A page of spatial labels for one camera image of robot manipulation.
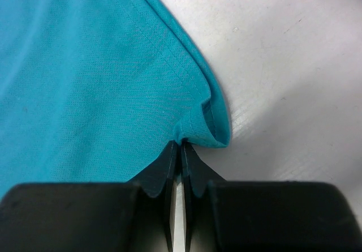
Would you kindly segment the teal t shirt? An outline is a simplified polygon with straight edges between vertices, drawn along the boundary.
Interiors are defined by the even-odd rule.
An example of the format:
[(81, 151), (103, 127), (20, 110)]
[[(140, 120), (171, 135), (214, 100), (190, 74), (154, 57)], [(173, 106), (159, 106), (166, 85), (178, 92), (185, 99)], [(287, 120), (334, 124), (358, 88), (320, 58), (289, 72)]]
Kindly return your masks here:
[(230, 139), (215, 76), (160, 0), (1, 0), (1, 194), (123, 182), (171, 140)]

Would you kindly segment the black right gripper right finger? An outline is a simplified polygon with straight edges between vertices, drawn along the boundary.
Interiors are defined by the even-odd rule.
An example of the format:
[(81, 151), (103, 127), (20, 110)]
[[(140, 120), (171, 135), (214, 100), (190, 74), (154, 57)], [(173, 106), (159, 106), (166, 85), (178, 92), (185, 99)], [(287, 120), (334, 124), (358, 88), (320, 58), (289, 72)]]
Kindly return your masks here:
[(217, 251), (217, 235), (212, 192), (214, 182), (224, 182), (206, 165), (190, 143), (180, 148), (181, 180), (184, 203), (186, 251)]

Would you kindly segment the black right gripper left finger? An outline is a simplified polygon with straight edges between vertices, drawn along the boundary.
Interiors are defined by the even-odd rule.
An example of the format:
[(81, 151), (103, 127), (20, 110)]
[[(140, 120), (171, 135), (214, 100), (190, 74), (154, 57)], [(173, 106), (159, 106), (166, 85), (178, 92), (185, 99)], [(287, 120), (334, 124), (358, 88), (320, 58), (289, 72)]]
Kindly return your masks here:
[(159, 156), (128, 183), (126, 251), (173, 251), (178, 145), (169, 141)]

